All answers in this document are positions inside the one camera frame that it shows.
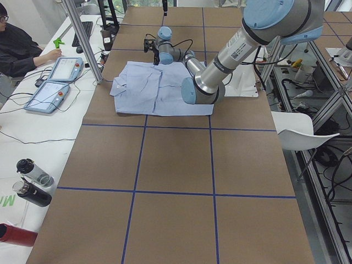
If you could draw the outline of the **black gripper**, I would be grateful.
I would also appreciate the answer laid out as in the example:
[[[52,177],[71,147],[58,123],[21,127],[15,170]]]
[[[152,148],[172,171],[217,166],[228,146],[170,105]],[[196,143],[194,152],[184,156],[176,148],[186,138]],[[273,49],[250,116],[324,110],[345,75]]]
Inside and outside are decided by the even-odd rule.
[[[159,63],[160,63],[159,50],[154,48],[153,49],[153,53],[154,53],[153,64],[154,65],[159,65]]]

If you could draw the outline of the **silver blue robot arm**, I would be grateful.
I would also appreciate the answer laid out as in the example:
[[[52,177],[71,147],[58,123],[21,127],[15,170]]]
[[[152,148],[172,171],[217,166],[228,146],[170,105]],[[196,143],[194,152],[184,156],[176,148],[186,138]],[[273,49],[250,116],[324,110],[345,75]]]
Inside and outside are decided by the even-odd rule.
[[[280,37],[283,45],[319,38],[323,30],[324,1],[247,1],[242,26],[203,66],[190,51],[171,44],[172,31],[163,26],[152,41],[155,64],[182,62],[192,75],[181,85],[181,96],[190,105],[211,105],[225,95],[223,80],[252,52]]]
[[[162,0],[163,16],[166,17],[168,14],[168,1]]]

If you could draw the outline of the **person's hand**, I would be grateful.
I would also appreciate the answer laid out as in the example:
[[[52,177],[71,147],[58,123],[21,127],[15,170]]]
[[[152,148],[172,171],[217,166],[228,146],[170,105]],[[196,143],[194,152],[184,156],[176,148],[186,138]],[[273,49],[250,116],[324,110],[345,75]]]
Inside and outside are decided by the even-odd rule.
[[[62,50],[60,48],[53,49],[45,54],[43,57],[46,61],[55,61],[57,58],[62,56]]]

